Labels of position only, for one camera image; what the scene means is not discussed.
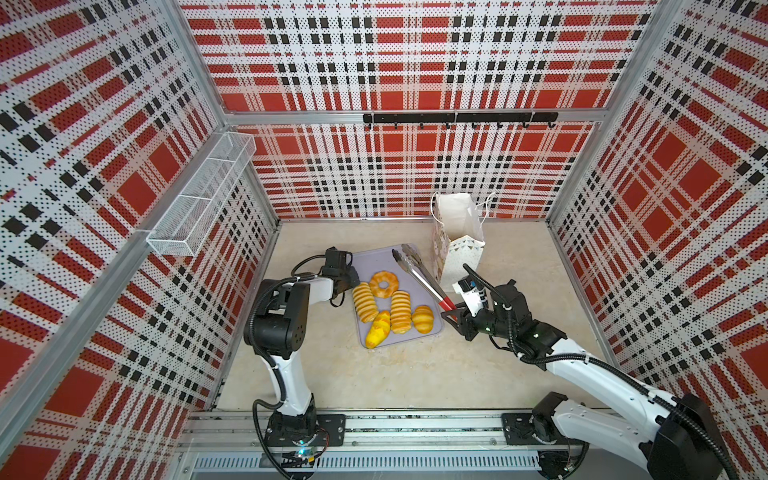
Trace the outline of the small ridged bread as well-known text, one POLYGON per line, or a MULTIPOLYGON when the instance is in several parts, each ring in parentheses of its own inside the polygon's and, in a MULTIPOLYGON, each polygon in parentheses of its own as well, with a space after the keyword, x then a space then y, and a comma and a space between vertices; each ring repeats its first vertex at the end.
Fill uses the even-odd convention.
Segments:
POLYGON ((434 327, 434 313, 427 305, 417 306, 411 315, 414 328, 421 334, 430 333, 434 327))

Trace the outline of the lavender plastic tray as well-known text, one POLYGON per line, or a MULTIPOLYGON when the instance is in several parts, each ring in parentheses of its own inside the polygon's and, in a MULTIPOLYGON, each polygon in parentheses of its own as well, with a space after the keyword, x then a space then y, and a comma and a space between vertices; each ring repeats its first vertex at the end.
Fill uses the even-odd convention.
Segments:
POLYGON ((391 246, 352 258, 360 284, 349 296, 360 343, 369 350, 435 336, 444 327, 438 302, 397 264, 396 253, 405 256, 391 246))

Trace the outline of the metal tongs red handle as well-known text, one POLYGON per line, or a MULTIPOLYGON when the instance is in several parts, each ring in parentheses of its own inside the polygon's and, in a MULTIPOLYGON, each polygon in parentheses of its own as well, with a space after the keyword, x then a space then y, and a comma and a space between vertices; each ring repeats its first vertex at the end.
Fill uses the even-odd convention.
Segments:
POLYGON ((399 247, 393 248, 391 253, 397 265, 424 287, 443 311, 448 312, 456 308, 456 305, 426 268, 420 254, 414 247, 410 244, 401 244, 399 247))

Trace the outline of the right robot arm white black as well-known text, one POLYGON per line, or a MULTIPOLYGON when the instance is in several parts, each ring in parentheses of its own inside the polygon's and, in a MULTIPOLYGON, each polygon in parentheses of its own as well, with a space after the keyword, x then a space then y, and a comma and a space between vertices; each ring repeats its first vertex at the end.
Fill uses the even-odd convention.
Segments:
POLYGON ((514 281, 492 286, 471 267, 465 271, 456 285, 462 302, 443 314, 459 334, 468 341, 485 334, 497 349, 571 382, 611 410, 596 411, 551 392, 531 414, 540 442, 582 441, 643 468, 654 479, 738 478, 703 400, 637 380, 562 330, 534 319, 514 281))

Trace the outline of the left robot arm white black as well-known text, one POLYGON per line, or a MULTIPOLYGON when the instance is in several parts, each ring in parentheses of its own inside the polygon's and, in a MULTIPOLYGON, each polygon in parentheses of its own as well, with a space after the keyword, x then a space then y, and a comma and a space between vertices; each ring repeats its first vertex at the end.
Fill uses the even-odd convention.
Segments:
POLYGON ((298 262, 282 279, 264 280, 243 331, 244 342, 267 366, 276 400, 256 399, 271 415, 264 439, 305 445, 320 432, 314 396, 306 382, 300 358, 309 307, 343 299, 360 285, 354 255, 330 247, 322 254, 298 262))

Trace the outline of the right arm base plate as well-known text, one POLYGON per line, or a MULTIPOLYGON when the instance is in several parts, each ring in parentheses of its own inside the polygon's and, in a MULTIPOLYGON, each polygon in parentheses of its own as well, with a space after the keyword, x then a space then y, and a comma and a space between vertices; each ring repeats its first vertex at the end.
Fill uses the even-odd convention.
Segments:
POLYGON ((533 412, 504 413, 501 415, 502 430, 508 445, 554 445, 558 447, 582 447, 583 441, 567 438, 555 427, 550 417, 533 412))

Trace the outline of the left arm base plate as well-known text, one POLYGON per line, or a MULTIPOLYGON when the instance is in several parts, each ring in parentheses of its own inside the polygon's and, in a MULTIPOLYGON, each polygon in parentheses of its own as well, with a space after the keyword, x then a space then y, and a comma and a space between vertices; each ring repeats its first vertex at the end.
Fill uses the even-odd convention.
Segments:
POLYGON ((344 414, 290 416, 274 412, 268 421, 264 439, 269 447, 341 446, 344 442, 344 414))

